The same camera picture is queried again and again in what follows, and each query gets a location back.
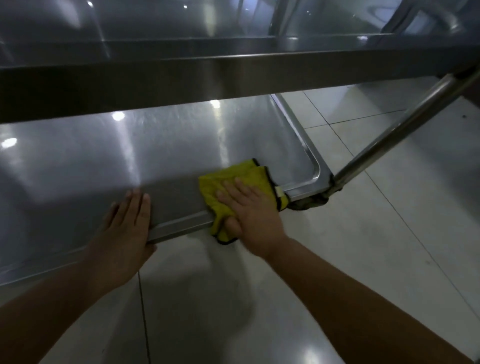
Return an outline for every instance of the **right hand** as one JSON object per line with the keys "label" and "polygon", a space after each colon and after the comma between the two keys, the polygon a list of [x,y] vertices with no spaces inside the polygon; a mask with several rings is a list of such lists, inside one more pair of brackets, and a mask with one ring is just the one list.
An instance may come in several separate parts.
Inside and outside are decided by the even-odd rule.
{"label": "right hand", "polygon": [[225,220],[225,229],[231,237],[240,238],[251,253],[267,259],[289,240],[274,201],[258,187],[246,186],[238,178],[234,185],[223,185],[228,193],[217,191],[217,199],[236,214]]}

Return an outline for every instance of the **metal pipe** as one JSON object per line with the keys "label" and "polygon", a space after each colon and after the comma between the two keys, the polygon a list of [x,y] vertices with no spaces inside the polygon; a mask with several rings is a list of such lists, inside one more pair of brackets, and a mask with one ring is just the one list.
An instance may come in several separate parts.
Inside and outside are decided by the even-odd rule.
{"label": "metal pipe", "polygon": [[417,105],[405,111],[397,123],[385,130],[333,176],[332,187],[325,191],[323,196],[329,197],[340,190],[373,162],[451,104],[479,77],[480,67],[468,72],[468,75],[465,76],[461,74],[455,77],[453,74],[447,74],[428,91]]}

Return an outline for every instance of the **left hand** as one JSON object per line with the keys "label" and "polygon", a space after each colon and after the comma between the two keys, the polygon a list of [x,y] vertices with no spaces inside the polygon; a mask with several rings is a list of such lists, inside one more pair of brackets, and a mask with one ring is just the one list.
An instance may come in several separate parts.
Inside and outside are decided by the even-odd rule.
{"label": "left hand", "polygon": [[156,246],[146,245],[149,224],[150,196],[139,189],[128,191],[120,205],[112,204],[79,263],[95,293],[127,283],[154,253]]}

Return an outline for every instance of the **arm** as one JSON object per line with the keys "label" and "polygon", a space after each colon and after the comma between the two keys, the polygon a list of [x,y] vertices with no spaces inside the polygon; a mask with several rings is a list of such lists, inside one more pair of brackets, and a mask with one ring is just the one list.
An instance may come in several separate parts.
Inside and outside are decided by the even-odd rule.
{"label": "arm", "polygon": [[146,246],[150,199],[135,190],[112,208],[84,259],[0,308],[0,363],[38,363],[103,295],[128,282],[155,251]]}
{"label": "arm", "polygon": [[382,296],[286,236],[272,201],[240,181],[218,192],[225,226],[290,286],[347,363],[472,363]]}

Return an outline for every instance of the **stainless steel surface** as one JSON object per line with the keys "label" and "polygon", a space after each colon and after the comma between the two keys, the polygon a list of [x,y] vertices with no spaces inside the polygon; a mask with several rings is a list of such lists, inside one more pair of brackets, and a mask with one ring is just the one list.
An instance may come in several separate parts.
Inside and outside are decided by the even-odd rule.
{"label": "stainless steel surface", "polygon": [[197,177],[248,158],[292,199],[328,187],[277,96],[0,125],[0,284],[74,261],[130,187],[152,197],[151,242],[208,226]]}
{"label": "stainless steel surface", "polygon": [[333,186],[323,193],[325,197],[329,197],[340,190],[377,159],[451,104],[469,85],[479,78],[480,68],[462,78],[456,78],[452,74],[443,77],[417,105],[405,111],[405,114],[396,124],[385,130],[333,176]]}
{"label": "stainless steel surface", "polygon": [[478,1],[403,4],[0,0],[0,122],[445,74],[480,59]]}

